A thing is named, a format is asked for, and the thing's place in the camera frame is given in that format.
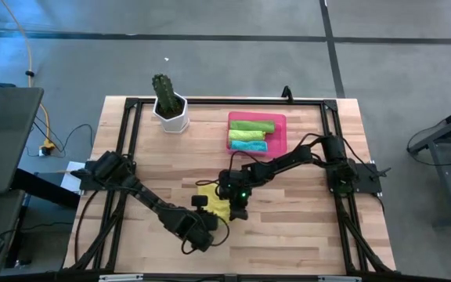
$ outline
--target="yellow towel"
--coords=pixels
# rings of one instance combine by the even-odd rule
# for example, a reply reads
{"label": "yellow towel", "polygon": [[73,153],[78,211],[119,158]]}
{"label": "yellow towel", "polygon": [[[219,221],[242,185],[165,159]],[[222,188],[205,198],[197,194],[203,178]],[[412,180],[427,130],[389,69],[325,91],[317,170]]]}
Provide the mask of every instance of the yellow towel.
{"label": "yellow towel", "polygon": [[204,186],[197,187],[198,195],[205,195],[208,197],[208,204],[204,206],[204,209],[208,212],[213,212],[214,214],[220,216],[225,222],[229,222],[229,216],[231,214],[231,209],[229,208],[228,200],[220,200],[215,194],[215,188],[217,184],[208,184]]}

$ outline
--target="wooden tabletop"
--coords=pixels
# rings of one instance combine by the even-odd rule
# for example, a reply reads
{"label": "wooden tabletop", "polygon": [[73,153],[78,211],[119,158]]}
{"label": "wooden tabletop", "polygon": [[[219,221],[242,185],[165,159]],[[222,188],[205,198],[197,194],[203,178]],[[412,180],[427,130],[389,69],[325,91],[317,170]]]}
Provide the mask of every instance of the wooden tabletop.
{"label": "wooden tabletop", "polygon": [[[115,150],[126,96],[108,96],[103,105],[92,159]],[[356,99],[338,99],[344,137],[364,160],[370,159],[363,123]],[[230,111],[250,111],[287,116],[288,150],[307,132],[323,134],[318,107],[265,105],[189,105],[190,126],[181,135],[166,134],[144,105],[135,149],[136,175],[167,202],[192,208],[199,179],[217,179],[229,167],[226,152],[227,116]],[[124,150],[128,149],[133,112],[128,123]],[[323,156],[320,146],[313,150]],[[234,168],[251,159],[236,156]],[[74,222],[89,193],[81,198]],[[106,194],[100,192],[88,207],[79,235],[83,254],[99,232]],[[370,195],[357,194],[363,236],[390,268],[395,268],[388,231],[381,206]],[[249,219],[230,223],[229,239],[205,253],[183,255],[181,241],[164,229],[157,216],[133,197],[124,214],[116,272],[137,273],[241,273],[241,274],[344,274],[341,240],[334,199],[327,189],[325,171],[315,165],[301,165],[255,188],[247,206]],[[225,236],[225,228],[215,239]],[[74,263],[72,233],[65,266]],[[352,254],[358,266],[355,244]],[[104,262],[109,249],[104,251]]]}

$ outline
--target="desk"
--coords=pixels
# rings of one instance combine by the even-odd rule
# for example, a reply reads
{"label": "desk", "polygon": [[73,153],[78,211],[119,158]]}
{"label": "desk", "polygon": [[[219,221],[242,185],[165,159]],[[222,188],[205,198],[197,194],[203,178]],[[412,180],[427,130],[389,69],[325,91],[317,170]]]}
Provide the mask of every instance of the desk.
{"label": "desk", "polygon": [[[21,190],[13,190],[0,194],[0,234],[16,228],[24,194]],[[10,241],[13,238],[13,234],[7,233],[3,236],[5,247],[0,254],[0,271],[5,265],[6,253],[10,249]]]}
{"label": "desk", "polygon": [[39,88],[0,88],[0,193],[10,189],[42,97]]}
{"label": "desk", "polygon": [[[124,96],[106,97],[100,116],[92,159],[115,150],[120,130]],[[370,159],[356,99],[339,99],[341,127],[346,139],[364,160]],[[288,150],[307,132],[322,133],[319,108],[307,106],[189,105],[191,124],[182,135],[165,134],[144,105],[135,148],[136,175],[158,196],[187,208],[196,194],[199,179],[216,179],[229,167],[226,153],[227,115],[230,111],[257,111],[287,116]],[[132,125],[128,123],[127,136]],[[128,140],[124,152],[128,149]],[[323,155],[320,146],[314,152]],[[233,167],[249,163],[235,158]],[[73,230],[88,195],[81,198]],[[106,194],[100,192],[88,207],[79,236],[82,254],[99,232]],[[394,268],[388,232],[377,199],[357,194],[363,236]],[[272,182],[255,188],[247,206],[250,218],[230,223],[231,235],[220,247],[183,255],[181,241],[164,229],[155,214],[130,197],[124,214],[115,271],[117,273],[242,273],[242,274],[344,274],[341,241],[333,197],[327,189],[325,171],[302,165],[278,175]],[[216,240],[225,230],[216,233]],[[64,266],[74,263],[71,235]],[[104,262],[109,253],[106,243]],[[357,265],[355,245],[353,262]]]}

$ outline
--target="gray concrete floor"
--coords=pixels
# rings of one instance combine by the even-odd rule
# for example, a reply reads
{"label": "gray concrete floor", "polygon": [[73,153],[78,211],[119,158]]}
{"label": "gray concrete floor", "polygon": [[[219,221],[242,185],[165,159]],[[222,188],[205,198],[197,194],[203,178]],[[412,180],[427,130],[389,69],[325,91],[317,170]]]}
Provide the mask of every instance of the gray concrete floor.
{"label": "gray concrete floor", "polygon": [[[317,0],[7,1],[33,31],[325,34]],[[337,36],[451,38],[450,0],[328,0],[328,7]],[[0,3],[0,29],[14,27]],[[96,128],[104,96],[151,94],[150,79],[160,71],[184,95],[278,96],[290,85],[299,97],[336,97],[326,43],[31,39],[31,45],[35,84],[45,89],[43,103],[62,139],[82,123]],[[359,100],[373,159],[393,167],[382,184],[398,270],[451,278],[451,228],[431,228],[449,214],[446,196],[435,169],[405,152],[413,133],[451,114],[451,45],[337,44],[337,56],[346,96]],[[26,69],[23,40],[0,38],[0,82],[24,87]],[[20,167],[54,172],[85,161],[88,137],[86,129],[74,133],[66,158],[24,154]],[[34,130],[32,154],[41,143]]]}

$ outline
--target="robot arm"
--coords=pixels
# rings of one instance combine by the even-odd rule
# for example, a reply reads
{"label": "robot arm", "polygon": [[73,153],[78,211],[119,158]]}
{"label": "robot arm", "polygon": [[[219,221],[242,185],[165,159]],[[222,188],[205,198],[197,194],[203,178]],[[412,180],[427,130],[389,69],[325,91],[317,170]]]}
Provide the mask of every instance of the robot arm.
{"label": "robot arm", "polygon": [[[321,144],[326,161],[311,152],[311,148]],[[265,185],[281,172],[303,164],[313,164],[321,168],[332,168],[332,179],[341,185],[357,178],[355,162],[345,157],[342,138],[338,136],[318,137],[308,145],[299,145],[288,154],[272,159],[269,162],[244,164],[241,170],[222,170],[218,175],[217,195],[221,200],[229,200],[231,208],[230,220],[248,219],[246,206],[251,191],[255,187]]]}
{"label": "robot arm", "polygon": [[107,151],[90,169],[72,172],[81,179],[84,190],[122,190],[157,214],[164,228],[180,240],[188,240],[193,249],[206,251],[214,238],[209,233],[217,225],[210,223],[206,212],[194,212],[163,201],[135,177],[131,162],[120,154]]}

